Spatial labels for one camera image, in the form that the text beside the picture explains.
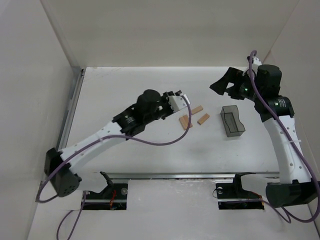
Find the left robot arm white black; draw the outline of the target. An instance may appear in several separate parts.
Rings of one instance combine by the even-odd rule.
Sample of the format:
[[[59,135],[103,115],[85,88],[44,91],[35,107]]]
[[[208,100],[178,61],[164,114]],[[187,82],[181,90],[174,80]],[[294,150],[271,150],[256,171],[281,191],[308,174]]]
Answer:
[[[95,134],[61,150],[49,149],[44,166],[46,182],[51,183],[57,197],[70,195],[82,180],[78,171],[89,161],[109,148],[133,139],[145,130],[146,125],[164,120],[188,104],[188,98],[181,91],[160,94],[153,89],[145,90],[136,103],[114,116]]]

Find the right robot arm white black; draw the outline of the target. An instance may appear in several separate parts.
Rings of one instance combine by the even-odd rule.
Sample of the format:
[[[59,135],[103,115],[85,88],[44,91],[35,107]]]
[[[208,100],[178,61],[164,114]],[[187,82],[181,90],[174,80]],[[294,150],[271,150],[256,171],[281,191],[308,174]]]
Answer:
[[[232,99],[249,99],[267,130],[276,155],[279,181],[250,173],[236,175],[237,191],[248,191],[267,198],[275,208],[305,205],[317,196],[314,177],[298,153],[300,143],[295,129],[291,101],[279,94],[282,72],[279,67],[262,64],[254,70],[254,83],[249,72],[229,67],[221,79],[210,85],[218,95],[227,93]]]

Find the smoky transparent plastic box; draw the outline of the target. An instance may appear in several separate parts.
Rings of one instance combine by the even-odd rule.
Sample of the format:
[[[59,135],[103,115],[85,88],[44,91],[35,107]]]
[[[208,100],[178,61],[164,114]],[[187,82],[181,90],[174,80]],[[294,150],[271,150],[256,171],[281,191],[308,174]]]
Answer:
[[[223,106],[220,116],[228,138],[240,137],[246,131],[240,121],[239,109],[236,105]]]

